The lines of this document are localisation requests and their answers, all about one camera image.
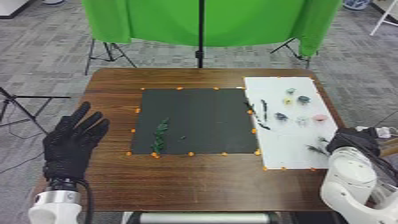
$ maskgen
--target green fabric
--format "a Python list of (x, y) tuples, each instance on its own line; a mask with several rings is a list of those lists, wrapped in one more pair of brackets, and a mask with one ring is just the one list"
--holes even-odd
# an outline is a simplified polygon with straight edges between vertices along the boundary
[[(199, 0), (82, 0), (93, 36), (198, 46)], [(318, 50), (342, 0), (207, 0), (208, 47), (278, 43), (297, 37), (301, 55)]]

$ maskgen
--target small green object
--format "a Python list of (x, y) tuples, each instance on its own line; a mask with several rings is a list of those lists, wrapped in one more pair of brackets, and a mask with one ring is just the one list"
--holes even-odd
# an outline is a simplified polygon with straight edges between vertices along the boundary
[(286, 93), (288, 93), (290, 95), (294, 95), (294, 93), (295, 93), (295, 88), (290, 88), (290, 89), (286, 90)]
[(160, 151), (166, 148), (166, 140), (164, 140), (164, 135), (166, 135), (166, 131), (169, 130), (169, 117), (166, 118), (166, 120), (162, 121), (157, 131), (153, 133), (155, 135), (155, 143), (151, 145), (153, 148), (153, 152), (157, 152), (157, 154), (160, 154)]

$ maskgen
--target white paper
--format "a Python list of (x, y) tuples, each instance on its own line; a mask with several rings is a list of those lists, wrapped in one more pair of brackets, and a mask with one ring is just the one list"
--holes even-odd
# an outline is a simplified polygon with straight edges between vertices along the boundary
[[(263, 151), (263, 164), (269, 169), (310, 169), (327, 168), (327, 156), (308, 150), (308, 145), (326, 148), (326, 143), (318, 138), (333, 139), (338, 129), (331, 112), (318, 94), (315, 83), (308, 77), (247, 77), (246, 78), (246, 94), (254, 111), (263, 121), (263, 104), (267, 102), (267, 122), (263, 123), (270, 130), (262, 128), (256, 123), (260, 148)], [(304, 105), (297, 98), (308, 96), (311, 102)], [(292, 98), (290, 105), (285, 104), (285, 98)], [(288, 121), (276, 119), (276, 113), (288, 116)], [(326, 121), (315, 121), (315, 115), (327, 115)], [(308, 124), (297, 123), (297, 118), (308, 118)]]

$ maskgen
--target white object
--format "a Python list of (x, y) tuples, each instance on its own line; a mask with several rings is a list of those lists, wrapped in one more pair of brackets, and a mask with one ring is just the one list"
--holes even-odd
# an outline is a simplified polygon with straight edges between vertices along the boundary
[[(134, 212), (125, 212), (123, 214), (123, 222), (121, 224), (128, 223), (130, 216)], [(141, 214), (141, 221), (143, 224), (270, 224), (272, 219), (267, 213), (203, 213), (203, 212), (191, 212), (191, 213), (143, 213)]]
[(47, 5), (57, 5), (57, 4), (61, 4), (64, 2), (64, 0), (43, 0), (43, 3), (47, 4)]
[(391, 14), (391, 11), (393, 11), (393, 9), (395, 9), (395, 5), (397, 5), (397, 3), (398, 3), (398, 0), (395, 0), (393, 3), (391, 3), (391, 5), (390, 5), (390, 8), (388, 8), (386, 13), (384, 13), (384, 15), (382, 15), (382, 18), (381, 18), (381, 20), (379, 20), (379, 22), (377, 22), (375, 29), (374, 29), (374, 31), (372, 31), (372, 33), (370, 33), (372, 36), (375, 35), (375, 32), (377, 32), (377, 30), (379, 30), (379, 28), (381, 28), (381, 26), (382, 26), (382, 23), (388, 23), (390, 25), (398, 26), (397, 23), (393, 23), (393, 22), (390, 22), (390, 21), (386, 20), (388, 15)]
[[(270, 127), (270, 130), (262, 128), (256, 119), (253, 119), (267, 168), (326, 169), (329, 158), (324, 154), (308, 150), (308, 145), (320, 148), (326, 147), (318, 138), (333, 139), (338, 126), (311, 78), (247, 77), (246, 88), (249, 102), (254, 104), (254, 111), (262, 120), (262, 100), (265, 100), (269, 106), (265, 125)], [(294, 96), (286, 93), (290, 88), (297, 89)], [(301, 96), (311, 98), (306, 105), (297, 102)], [(286, 97), (294, 99), (288, 105), (283, 102)], [(288, 116), (286, 121), (276, 119), (276, 113), (283, 113)], [(311, 119), (318, 114), (329, 117), (322, 122)]]
[(0, 16), (11, 16), (29, 0), (0, 0)]
[[(352, 147), (343, 147), (333, 153), (320, 195), (350, 224), (397, 224), (397, 188), (377, 182), (370, 160)], [(375, 208), (365, 205), (370, 196), (377, 202)]]
[(80, 193), (75, 191), (47, 191), (38, 196), (38, 202), (29, 210), (32, 224), (79, 224), (82, 211)]

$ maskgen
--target small figurine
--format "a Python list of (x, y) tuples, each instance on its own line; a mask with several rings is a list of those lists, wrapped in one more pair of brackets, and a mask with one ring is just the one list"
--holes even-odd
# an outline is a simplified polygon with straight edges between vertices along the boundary
[(283, 99), (283, 103), (285, 103), (286, 105), (290, 105), (290, 104), (294, 103), (292, 98), (285, 98), (285, 99)]
[(286, 90), (286, 93), (288, 93), (290, 95), (294, 95), (294, 94), (295, 94), (295, 88), (290, 88), (290, 89)]
[(308, 125), (308, 117), (299, 117), (297, 118), (297, 124), (301, 125), (301, 126), (306, 126)]
[(283, 113), (276, 113), (276, 118), (278, 118), (279, 121), (288, 120), (288, 116)]
[(318, 115), (313, 116), (313, 119), (315, 119), (315, 121), (322, 122), (322, 121), (327, 120), (327, 115), (318, 114)]
[(302, 104), (308, 104), (311, 101), (311, 98), (308, 96), (301, 96), (297, 100)]

